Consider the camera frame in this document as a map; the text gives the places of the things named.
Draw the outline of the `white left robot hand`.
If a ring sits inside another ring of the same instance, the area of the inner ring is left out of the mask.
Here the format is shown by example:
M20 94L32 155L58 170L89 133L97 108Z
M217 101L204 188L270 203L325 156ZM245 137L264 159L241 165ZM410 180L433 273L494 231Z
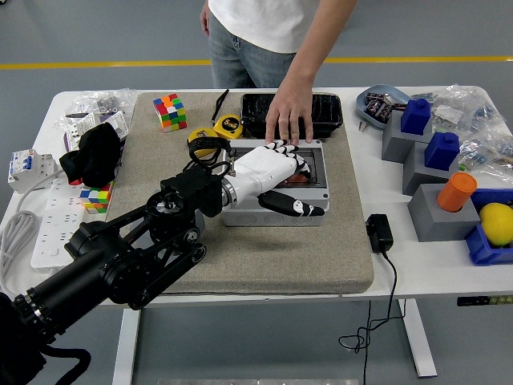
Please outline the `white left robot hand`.
M252 149L232 165L224 176L223 206L238 207L247 197L256 197L260 207L290 217L321 217L325 210L275 190L284 180L299 172L306 178L311 171L298 147L275 140Z

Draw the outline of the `person's left hand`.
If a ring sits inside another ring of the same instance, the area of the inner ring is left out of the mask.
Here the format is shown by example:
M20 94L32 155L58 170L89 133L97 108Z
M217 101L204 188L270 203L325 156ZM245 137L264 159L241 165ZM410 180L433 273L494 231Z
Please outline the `person's left hand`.
M300 121L304 124L305 141L313 140L312 93L313 82L310 79L287 77L279 86L266 116L265 141L275 140L276 127L279 139L292 145L298 145Z

